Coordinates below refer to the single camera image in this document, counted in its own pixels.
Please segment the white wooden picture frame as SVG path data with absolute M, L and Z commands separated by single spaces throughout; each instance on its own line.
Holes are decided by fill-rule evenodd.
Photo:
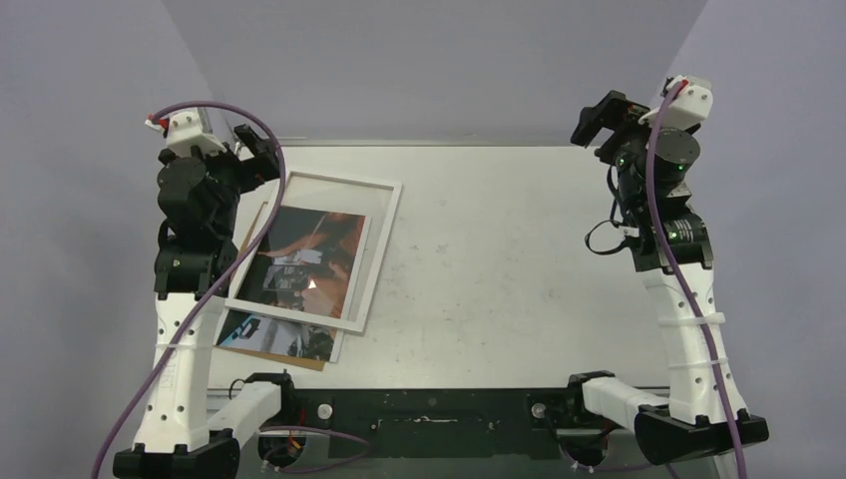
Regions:
M 365 328 L 402 185 L 292 170 L 262 204 L 257 247 L 233 278 L 231 310 L 349 332 Z

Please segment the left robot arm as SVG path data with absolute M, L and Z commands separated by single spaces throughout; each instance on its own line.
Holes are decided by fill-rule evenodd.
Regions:
M 255 251 L 234 244 L 240 199 L 268 182 L 283 186 L 282 147 L 271 129 L 245 114 L 234 135 L 250 151 L 241 159 L 206 122 L 209 101 L 163 108 L 147 118 L 161 133 L 157 203 L 164 220 L 154 264 L 155 364 L 129 402 L 144 415 L 127 449 L 104 443 L 92 476 L 110 463 L 117 478 L 232 478 L 243 446 L 265 422 L 281 430 L 296 419 L 285 373 L 256 373 L 245 394 L 208 412 L 214 332 L 230 280 Z

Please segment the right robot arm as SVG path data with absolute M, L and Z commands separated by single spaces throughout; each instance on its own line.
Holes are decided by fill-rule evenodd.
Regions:
M 624 383 L 607 371 L 575 374 L 564 401 L 567 420 L 592 426 L 601 417 L 632 432 L 653 465 L 739 453 L 767 441 L 767 421 L 739 392 L 714 299 L 714 255 L 703 219 L 691 206 L 685 178 L 699 158 L 696 132 L 713 104 L 709 84 L 667 79 L 657 107 L 608 92 L 581 110 L 571 141 L 594 144 L 608 166 L 609 221 L 621 233 L 634 270 L 655 309 L 667 360 L 667 396 Z

